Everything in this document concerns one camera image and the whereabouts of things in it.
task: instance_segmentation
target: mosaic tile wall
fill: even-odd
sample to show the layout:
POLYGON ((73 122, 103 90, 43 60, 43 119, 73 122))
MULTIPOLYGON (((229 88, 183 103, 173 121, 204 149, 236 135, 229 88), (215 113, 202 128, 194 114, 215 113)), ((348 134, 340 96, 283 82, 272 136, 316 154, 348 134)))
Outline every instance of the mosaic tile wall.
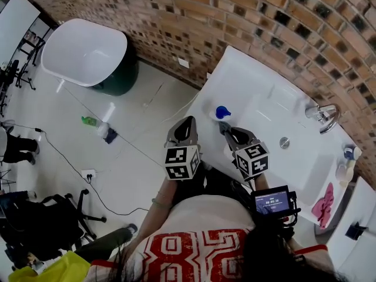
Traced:
POLYGON ((376 0, 34 0, 55 20, 125 31, 140 57, 202 86, 227 45, 337 103, 376 187, 376 0), (177 57, 190 62, 178 65, 177 57))

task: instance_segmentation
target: person's arm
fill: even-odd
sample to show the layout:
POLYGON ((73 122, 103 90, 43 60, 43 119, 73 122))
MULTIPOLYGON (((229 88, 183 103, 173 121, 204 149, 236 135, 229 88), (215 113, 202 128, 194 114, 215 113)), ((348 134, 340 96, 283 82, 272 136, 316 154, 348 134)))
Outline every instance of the person's arm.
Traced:
POLYGON ((255 190, 269 189, 269 185, 268 185, 268 182, 266 180, 266 177, 265 177, 264 173, 262 173, 261 176, 259 176, 254 181, 254 188, 255 188, 255 190))
POLYGON ((126 259, 129 258, 142 240, 153 234, 166 221, 170 213, 170 206, 172 204, 176 188, 176 181, 164 179, 158 194, 155 197, 155 202, 150 207, 145 219, 142 222, 138 235, 125 248, 126 259))

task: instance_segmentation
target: wall outlet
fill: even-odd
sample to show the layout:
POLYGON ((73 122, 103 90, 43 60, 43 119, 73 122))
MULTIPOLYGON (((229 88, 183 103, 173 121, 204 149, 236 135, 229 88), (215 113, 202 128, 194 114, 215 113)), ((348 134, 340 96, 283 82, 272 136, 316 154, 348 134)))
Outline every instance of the wall outlet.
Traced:
POLYGON ((81 170, 81 176, 84 179, 88 178, 88 174, 91 174, 93 176, 92 179, 94 179, 96 177, 95 169, 83 169, 83 170, 81 170))
POLYGON ((177 58, 177 60, 179 61, 179 64, 181 64, 185 68, 189 69, 189 62, 188 61, 186 61, 185 59, 181 59, 181 58, 177 58))

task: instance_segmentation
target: chrome faucet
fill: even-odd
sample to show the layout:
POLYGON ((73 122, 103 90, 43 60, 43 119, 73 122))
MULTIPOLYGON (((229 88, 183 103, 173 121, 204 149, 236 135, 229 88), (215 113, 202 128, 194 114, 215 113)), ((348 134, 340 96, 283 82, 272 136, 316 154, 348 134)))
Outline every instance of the chrome faucet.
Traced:
POLYGON ((313 106, 311 108, 307 108, 305 112, 307 118, 316 118, 317 121, 320 121, 322 124, 325 124, 331 119, 331 122, 328 125, 320 129, 320 134, 329 132, 338 123, 338 120, 341 117, 341 109, 335 103, 327 106, 313 106), (335 112, 326 117, 324 115, 324 112, 328 112, 331 110, 334 110, 335 112))

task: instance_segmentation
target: green pants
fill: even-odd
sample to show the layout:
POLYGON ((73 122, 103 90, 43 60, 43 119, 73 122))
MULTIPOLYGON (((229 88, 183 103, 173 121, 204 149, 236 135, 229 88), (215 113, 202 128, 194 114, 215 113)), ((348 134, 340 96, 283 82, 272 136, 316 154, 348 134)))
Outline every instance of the green pants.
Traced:
POLYGON ((112 251, 129 241, 132 235, 128 228, 120 228, 80 247, 75 253, 89 263, 94 260, 108 260, 112 251))

